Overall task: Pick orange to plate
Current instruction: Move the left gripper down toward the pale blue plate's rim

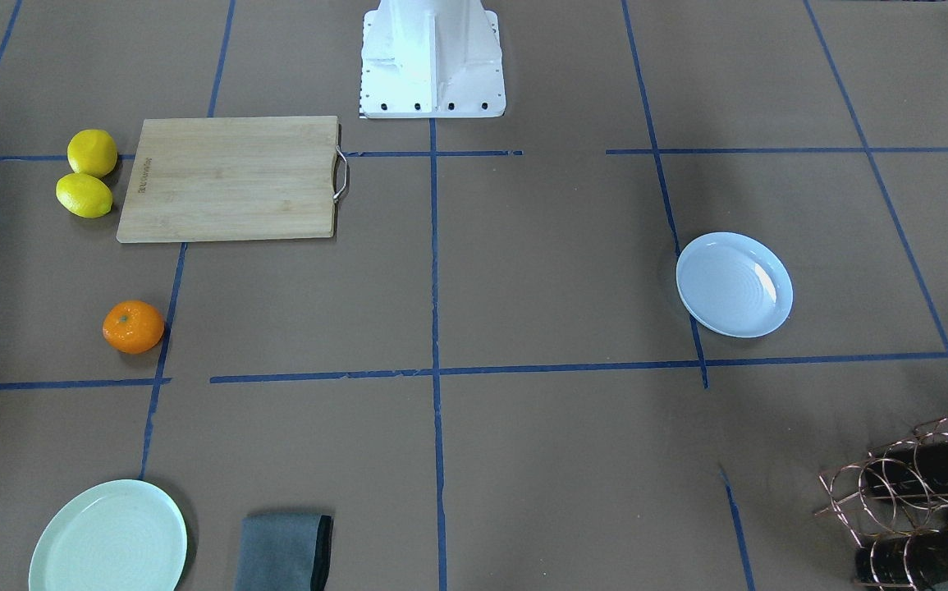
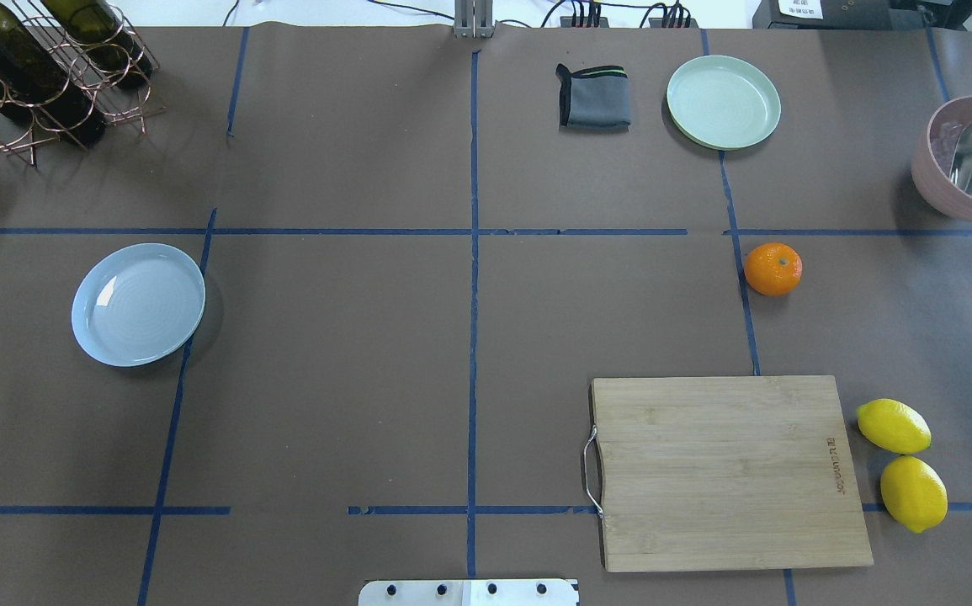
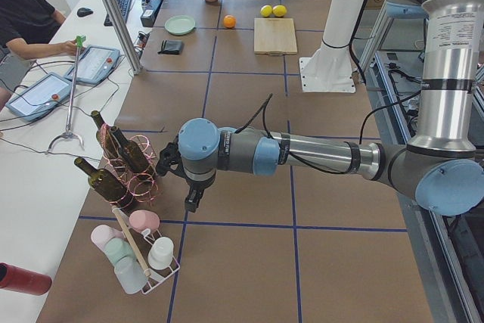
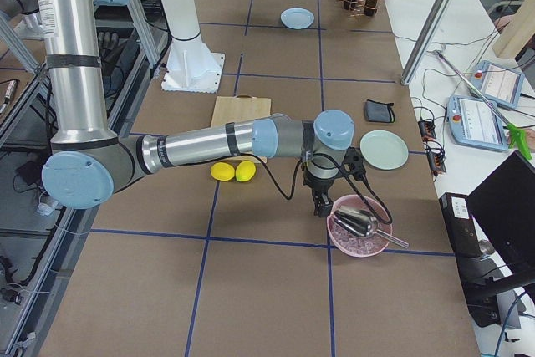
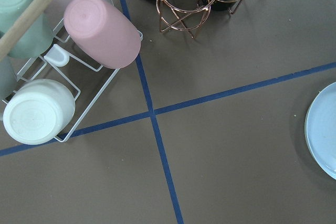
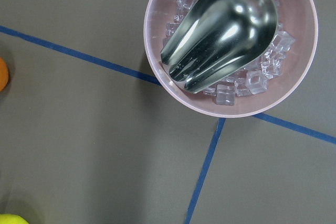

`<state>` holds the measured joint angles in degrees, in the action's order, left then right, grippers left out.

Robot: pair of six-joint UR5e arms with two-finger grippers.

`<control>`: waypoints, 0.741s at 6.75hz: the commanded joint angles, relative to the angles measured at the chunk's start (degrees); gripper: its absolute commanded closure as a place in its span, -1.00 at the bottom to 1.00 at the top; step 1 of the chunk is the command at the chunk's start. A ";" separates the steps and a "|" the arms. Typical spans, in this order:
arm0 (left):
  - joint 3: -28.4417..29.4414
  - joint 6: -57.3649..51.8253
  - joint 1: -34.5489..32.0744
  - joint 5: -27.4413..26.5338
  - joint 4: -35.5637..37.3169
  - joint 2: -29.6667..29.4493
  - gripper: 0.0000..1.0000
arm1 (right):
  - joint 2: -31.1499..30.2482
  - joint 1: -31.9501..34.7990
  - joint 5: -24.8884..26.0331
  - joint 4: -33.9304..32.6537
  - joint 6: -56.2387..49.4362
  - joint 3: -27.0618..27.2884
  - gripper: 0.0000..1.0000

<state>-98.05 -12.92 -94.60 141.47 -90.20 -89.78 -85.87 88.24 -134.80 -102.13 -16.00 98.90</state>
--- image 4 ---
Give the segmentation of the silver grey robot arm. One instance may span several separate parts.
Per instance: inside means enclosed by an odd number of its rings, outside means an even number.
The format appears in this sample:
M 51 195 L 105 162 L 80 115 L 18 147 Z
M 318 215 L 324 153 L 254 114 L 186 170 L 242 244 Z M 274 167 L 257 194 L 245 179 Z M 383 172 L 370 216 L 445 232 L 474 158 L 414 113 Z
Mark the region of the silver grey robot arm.
M 295 157 L 312 190 L 315 214 L 331 212 L 328 191 L 344 174 L 354 137 L 354 122 L 343 111 L 326 110 L 312 121 L 278 114 L 178 135 L 119 138 L 105 109 L 94 1 L 38 0 L 58 119 L 42 169 L 52 198 L 89 209 L 165 168 L 234 156 Z

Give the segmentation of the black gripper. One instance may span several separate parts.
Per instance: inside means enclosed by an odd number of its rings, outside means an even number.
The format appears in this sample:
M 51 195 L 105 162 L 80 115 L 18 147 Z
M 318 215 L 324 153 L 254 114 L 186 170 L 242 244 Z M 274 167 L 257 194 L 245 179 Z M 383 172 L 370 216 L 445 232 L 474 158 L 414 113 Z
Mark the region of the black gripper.
M 314 215 L 327 217 L 333 204 L 329 197 L 329 189 L 334 184 L 336 168 L 329 161 L 309 161 L 303 170 L 303 184 L 312 192 Z

